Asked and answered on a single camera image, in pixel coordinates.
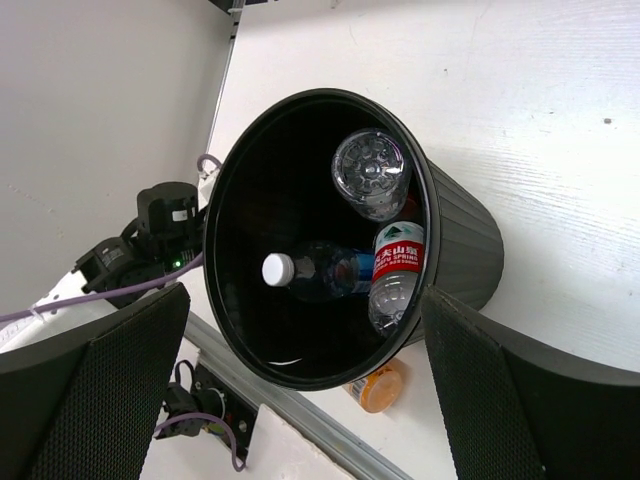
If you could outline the red label plastic bottle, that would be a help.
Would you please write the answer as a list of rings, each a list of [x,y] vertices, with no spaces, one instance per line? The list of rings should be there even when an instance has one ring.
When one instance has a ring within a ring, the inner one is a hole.
[[[397,220],[377,233],[368,314],[379,335],[388,338],[402,320],[422,271],[424,251],[424,230],[418,223]]]

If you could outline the black ribbed waste bin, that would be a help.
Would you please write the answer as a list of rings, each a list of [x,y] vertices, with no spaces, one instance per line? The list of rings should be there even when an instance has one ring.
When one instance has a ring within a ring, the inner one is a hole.
[[[404,158],[409,190],[391,220],[339,194],[339,151]],[[482,308],[504,268],[499,227],[431,162],[391,112],[356,93],[315,89],[256,118],[225,158],[204,227],[204,273],[219,329],[273,384],[339,387],[423,335],[435,286]]]

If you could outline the orange juice bottle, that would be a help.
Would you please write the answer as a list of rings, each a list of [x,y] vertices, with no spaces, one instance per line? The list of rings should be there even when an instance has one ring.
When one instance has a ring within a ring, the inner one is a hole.
[[[392,359],[371,374],[345,384],[343,389],[364,411],[381,413],[399,398],[404,389],[402,366]]]

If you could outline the blue label Aquafina bottle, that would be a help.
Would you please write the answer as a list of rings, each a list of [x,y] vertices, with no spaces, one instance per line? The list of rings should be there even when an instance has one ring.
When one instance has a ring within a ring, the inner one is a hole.
[[[286,288],[298,300],[323,303],[366,295],[373,276],[374,252],[331,241],[304,242],[266,256],[261,273],[270,287]]]

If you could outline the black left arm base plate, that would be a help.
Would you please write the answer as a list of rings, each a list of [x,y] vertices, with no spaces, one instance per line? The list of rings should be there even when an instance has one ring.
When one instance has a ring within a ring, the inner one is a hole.
[[[258,410],[204,366],[176,363],[162,411],[166,419],[157,426],[157,439],[207,433],[229,448],[233,467],[246,463]]]

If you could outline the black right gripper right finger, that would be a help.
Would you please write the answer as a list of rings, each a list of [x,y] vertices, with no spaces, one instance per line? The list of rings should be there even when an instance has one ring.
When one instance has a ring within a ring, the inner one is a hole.
[[[434,286],[421,314],[458,478],[638,478],[638,373],[551,347]]]

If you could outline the clear unlabelled plastic bottle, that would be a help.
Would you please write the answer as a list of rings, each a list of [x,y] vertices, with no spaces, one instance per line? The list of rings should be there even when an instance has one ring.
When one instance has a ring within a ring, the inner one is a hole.
[[[338,193],[359,215],[383,223],[404,206],[412,164],[387,131],[367,128],[340,143],[332,158],[331,174]]]

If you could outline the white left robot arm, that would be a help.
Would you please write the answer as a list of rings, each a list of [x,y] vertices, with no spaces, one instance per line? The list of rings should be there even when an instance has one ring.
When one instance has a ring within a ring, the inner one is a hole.
[[[1,351],[19,349],[122,309],[202,264],[207,199],[185,182],[138,193],[122,233],[83,254],[23,318],[1,317]]]

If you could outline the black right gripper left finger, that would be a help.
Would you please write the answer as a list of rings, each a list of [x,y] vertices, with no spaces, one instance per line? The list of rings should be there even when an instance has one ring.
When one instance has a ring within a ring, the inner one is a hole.
[[[2,354],[2,478],[138,478],[189,310],[177,283]]]

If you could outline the aluminium table edge rail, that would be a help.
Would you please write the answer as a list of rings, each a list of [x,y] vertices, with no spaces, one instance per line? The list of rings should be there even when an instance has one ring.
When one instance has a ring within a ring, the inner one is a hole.
[[[407,479],[409,476],[300,393],[273,385],[251,372],[222,335],[190,313],[185,337],[200,350],[200,362],[254,408],[262,404],[295,427],[346,472],[359,479]]]

